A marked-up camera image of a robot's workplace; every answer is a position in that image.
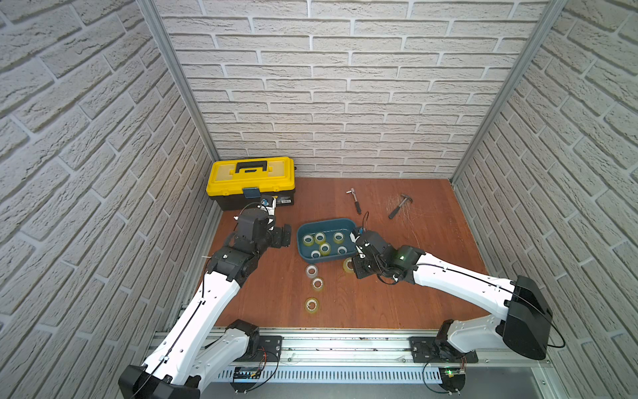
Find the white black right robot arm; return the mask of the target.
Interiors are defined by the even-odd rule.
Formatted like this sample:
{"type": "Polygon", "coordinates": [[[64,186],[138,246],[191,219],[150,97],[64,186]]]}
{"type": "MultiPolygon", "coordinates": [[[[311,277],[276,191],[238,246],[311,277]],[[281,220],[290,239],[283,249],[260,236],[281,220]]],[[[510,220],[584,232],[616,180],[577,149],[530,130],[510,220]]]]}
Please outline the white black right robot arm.
{"type": "Polygon", "coordinates": [[[508,348],[529,359],[546,358],[553,312],[534,280],[480,274],[408,245],[396,249],[369,229],[357,228],[351,238],[358,279],[375,275],[384,284],[438,289],[487,311],[485,317],[443,322],[430,348],[434,357],[456,361],[477,349],[508,348]]]}

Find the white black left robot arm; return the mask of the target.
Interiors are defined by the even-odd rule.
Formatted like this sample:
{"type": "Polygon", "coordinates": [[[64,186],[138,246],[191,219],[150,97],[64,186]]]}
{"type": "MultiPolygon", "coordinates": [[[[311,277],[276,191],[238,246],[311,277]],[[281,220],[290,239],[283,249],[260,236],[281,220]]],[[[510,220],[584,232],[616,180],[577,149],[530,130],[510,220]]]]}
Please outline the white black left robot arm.
{"type": "Polygon", "coordinates": [[[240,212],[236,229],[206,262],[201,284],[166,338],[118,385],[125,398],[198,398],[213,377],[246,352],[255,352],[258,327],[237,321],[211,346],[212,327],[269,248],[287,247],[291,228],[276,226],[275,204],[261,201],[240,212]]]}

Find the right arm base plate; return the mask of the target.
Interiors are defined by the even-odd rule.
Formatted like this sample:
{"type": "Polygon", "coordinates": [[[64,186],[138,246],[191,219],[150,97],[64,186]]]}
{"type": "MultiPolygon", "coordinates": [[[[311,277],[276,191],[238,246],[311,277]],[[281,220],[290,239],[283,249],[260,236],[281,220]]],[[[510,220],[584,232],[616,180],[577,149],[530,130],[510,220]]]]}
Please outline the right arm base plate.
{"type": "Polygon", "coordinates": [[[435,337],[410,337],[411,355],[414,363],[427,362],[461,362],[478,363],[475,351],[462,353],[446,342],[439,342],[435,337]]]}

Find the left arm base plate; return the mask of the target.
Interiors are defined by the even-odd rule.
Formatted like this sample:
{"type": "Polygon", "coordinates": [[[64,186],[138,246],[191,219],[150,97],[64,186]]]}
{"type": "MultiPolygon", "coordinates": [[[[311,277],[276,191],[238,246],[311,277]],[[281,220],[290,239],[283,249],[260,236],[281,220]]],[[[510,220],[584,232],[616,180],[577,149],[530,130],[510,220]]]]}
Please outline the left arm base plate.
{"type": "Polygon", "coordinates": [[[258,361],[267,355],[268,359],[272,358],[274,353],[277,358],[281,357],[283,337],[278,335],[260,335],[253,339],[251,349],[249,349],[249,361],[258,361]]]}

